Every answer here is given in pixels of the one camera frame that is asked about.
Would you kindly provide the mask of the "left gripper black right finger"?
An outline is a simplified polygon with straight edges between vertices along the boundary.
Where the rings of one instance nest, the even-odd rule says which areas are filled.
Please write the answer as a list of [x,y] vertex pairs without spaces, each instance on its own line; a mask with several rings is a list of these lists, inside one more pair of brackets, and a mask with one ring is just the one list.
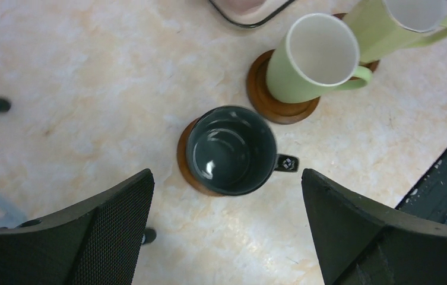
[[447,284],[447,225],[305,169],[302,191],[325,284]]

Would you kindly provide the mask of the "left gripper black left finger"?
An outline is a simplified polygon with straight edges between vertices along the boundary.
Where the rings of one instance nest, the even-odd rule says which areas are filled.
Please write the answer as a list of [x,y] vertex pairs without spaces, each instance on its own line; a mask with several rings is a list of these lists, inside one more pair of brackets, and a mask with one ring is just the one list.
[[0,227],[0,284],[131,284],[147,226],[154,177],[144,169],[67,208]]

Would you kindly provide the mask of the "brown round coaster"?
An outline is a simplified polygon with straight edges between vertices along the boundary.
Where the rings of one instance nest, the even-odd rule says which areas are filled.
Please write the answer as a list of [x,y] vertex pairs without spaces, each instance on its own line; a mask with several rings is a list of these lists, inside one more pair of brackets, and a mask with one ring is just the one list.
[[265,119],[280,125],[298,123],[310,116],[320,98],[303,103],[288,104],[276,100],[266,85],[266,71],[273,50],[264,52],[252,63],[246,79],[248,99],[254,109]]
[[[346,14],[347,14],[346,12],[341,12],[341,13],[333,14],[333,16],[342,20]],[[380,63],[380,60],[377,60],[377,61],[369,62],[367,64],[360,63],[360,66],[368,68],[372,73],[374,73],[376,71],[376,69],[378,68],[379,63]]]
[[183,176],[184,180],[193,187],[194,190],[198,191],[201,194],[211,196],[211,197],[223,197],[222,194],[216,193],[214,191],[210,191],[207,189],[202,183],[198,182],[195,179],[195,176],[190,172],[188,161],[186,158],[186,146],[188,142],[188,137],[192,128],[196,124],[198,119],[193,120],[182,132],[179,141],[177,143],[177,165]]

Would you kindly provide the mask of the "dark green mug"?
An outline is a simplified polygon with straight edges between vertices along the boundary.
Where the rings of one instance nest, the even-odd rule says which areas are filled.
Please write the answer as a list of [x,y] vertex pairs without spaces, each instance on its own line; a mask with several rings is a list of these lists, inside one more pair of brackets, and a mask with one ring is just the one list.
[[294,173],[299,158],[280,154],[267,122],[241,106],[209,110],[188,135],[185,157],[195,180],[224,196],[250,194],[275,171]]

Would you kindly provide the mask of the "cream mug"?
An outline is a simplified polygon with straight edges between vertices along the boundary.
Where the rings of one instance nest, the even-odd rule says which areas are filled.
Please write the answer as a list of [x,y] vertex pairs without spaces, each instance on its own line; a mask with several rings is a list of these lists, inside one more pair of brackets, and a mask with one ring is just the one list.
[[293,23],[266,71],[271,95],[290,104],[329,91],[362,88],[372,78],[372,71],[360,65],[359,44],[349,26],[323,13],[307,14]]

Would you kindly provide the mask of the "yellow green mug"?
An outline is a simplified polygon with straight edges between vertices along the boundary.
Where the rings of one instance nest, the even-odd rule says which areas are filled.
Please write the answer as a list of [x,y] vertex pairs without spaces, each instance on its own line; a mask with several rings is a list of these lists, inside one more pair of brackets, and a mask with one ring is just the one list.
[[398,49],[422,48],[447,38],[447,1],[367,0],[343,16],[360,48],[360,62]]

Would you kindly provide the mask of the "pink mug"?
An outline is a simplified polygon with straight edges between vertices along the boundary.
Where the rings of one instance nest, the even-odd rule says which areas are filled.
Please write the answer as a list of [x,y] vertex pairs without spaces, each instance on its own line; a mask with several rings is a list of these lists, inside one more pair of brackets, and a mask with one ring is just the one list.
[[263,6],[267,0],[224,0],[223,4],[236,14],[247,14]]

